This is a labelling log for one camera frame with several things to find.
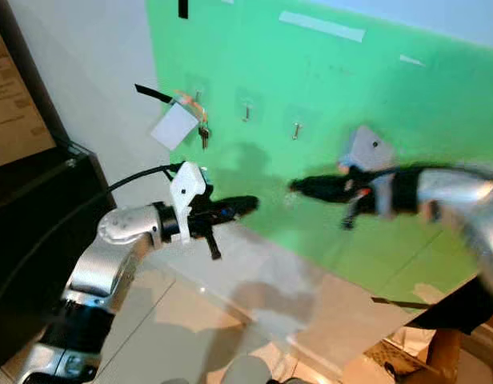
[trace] white tag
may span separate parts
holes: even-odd
[[[198,119],[176,102],[150,135],[169,150],[174,150],[197,125]]]

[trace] cardboard box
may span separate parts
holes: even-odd
[[[0,35],[0,166],[54,146]]]

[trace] key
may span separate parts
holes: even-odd
[[[207,124],[203,123],[198,127],[198,134],[202,139],[202,149],[207,148],[207,139],[209,138],[209,130],[207,129]]]

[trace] black cable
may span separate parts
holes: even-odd
[[[36,241],[36,243],[30,248],[30,251],[24,256],[19,263],[15,266],[15,268],[12,270],[12,272],[8,275],[6,278],[4,284],[2,285],[2,288],[0,289],[0,301],[5,294],[6,290],[8,289],[8,286],[12,283],[14,280],[15,276],[17,273],[20,271],[21,268],[24,267],[24,265],[30,260],[30,258],[38,251],[38,249],[46,242],[46,240],[54,233],[56,232],[61,226],[63,226],[66,222],[71,220],[74,216],[79,214],[82,210],[87,208],[88,206],[94,204],[97,202],[99,199],[106,197],[109,193],[113,192],[117,188],[120,188],[121,186],[126,185],[128,182],[132,182],[136,180],[137,178],[143,178],[145,176],[148,176],[149,174],[156,174],[158,172],[163,172],[164,174],[167,174],[168,171],[171,172],[177,172],[179,168],[181,167],[182,163],[177,163],[177,164],[170,164],[167,166],[156,166],[154,168],[150,168],[148,170],[143,170],[141,172],[138,172],[137,174],[132,174],[128,178],[124,178],[115,184],[112,184],[108,188],[106,188],[104,191],[94,195],[92,198],[89,198],[86,200],[84,203],[80,204],[76,208],[74,208],[71,212],[69,212],[67,215],[65,215],[59,222],[54,224],[51,228],[49,228],[43,236],[40,237],[39,240]]]

